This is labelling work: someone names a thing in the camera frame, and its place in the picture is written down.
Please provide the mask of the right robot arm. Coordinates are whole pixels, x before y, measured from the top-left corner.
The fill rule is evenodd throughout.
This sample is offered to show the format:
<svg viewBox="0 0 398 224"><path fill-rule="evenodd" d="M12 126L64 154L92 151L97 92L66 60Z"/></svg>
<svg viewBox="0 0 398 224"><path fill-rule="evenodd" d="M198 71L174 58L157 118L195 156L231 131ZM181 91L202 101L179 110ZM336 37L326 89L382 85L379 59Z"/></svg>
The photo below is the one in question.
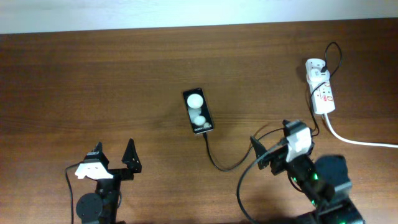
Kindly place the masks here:
<svg viewBox="0 0 398 224"><path fill-rule="evenodd" d="M365 223L349 197L352 182L346 159L342 155L326 155L312 161L315 143L312 130L302 121L283 120L284 137L266 149L254 136L250 137L259 169L271 167L273 175L287 173L289 181L309 199L315 210L295 219L296 223L355 224Z"/></svg>

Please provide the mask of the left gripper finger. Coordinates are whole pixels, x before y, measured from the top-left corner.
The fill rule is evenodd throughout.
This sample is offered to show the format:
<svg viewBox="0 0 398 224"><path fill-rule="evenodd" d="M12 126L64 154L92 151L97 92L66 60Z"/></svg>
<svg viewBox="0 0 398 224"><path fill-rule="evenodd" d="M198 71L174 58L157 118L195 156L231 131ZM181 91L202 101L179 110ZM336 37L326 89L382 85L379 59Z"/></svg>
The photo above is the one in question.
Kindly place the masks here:
<svg viewBox="0 0 398 224"><path fill-rule="evenodd" d="M130 138L128 141L126 150L122 158L122 163L125 164L127 168L133 173L142 172L142 164L137 155L134 140L132 138Z"/></svg>
<svg viewBox="0 0 398 224"><path fill-rule="evenodd" d="M95 148L92 150L93 157L102 163L104 168L108 168L109 160L105 156L103 152L103 145L101 142L98 142Z"/></svg>

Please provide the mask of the black smartphone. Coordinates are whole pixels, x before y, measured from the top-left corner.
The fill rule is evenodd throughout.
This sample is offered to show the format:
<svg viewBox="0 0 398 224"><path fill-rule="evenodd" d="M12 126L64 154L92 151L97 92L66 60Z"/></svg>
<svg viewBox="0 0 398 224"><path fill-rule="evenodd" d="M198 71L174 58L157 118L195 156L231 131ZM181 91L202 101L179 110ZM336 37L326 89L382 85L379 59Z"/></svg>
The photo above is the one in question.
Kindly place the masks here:
<svg viewBox="0 0 398 224"><path fill-rule="evenodd" d="M202 134L214 130L214 123L203 90L195 88L184 91L182 95L193 133Z"/></svg>

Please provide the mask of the white power strip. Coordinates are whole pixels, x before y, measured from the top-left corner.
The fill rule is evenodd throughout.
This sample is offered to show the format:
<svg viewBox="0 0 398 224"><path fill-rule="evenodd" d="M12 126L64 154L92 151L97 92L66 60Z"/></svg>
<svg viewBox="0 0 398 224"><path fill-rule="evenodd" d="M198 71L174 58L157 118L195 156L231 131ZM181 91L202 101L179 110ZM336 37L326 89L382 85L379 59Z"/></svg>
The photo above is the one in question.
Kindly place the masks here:
<svg viewBox="0 0 398 224"><path fill-rule="evenodd" d="M310 58L305 63L306 71L317 68L322 71L325 61L319 58ZM315 114L323 115L335 110L335 102L331 90L330 80L315 85L309 85L312 94L312 105Z"/></svg>

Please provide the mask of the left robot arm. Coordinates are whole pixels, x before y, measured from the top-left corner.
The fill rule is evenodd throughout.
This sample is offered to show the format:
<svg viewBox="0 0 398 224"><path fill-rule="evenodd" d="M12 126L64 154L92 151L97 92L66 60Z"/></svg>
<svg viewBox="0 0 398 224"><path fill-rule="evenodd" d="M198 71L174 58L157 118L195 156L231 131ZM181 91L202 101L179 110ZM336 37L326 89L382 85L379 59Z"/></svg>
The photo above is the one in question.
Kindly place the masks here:
<svg viewBox="0 0 398 224"><path fill-rule="evenodd" d="M129 139L121 162L126 165L125 168L109 169L109 160L99 142L79 163L75 175L79 179L89 178L96 181L95 191L81 196L76 204L76 213L82 224L117 222L122 199L121 182L133 180L135 174L142 172L133 139Z"/></svg>

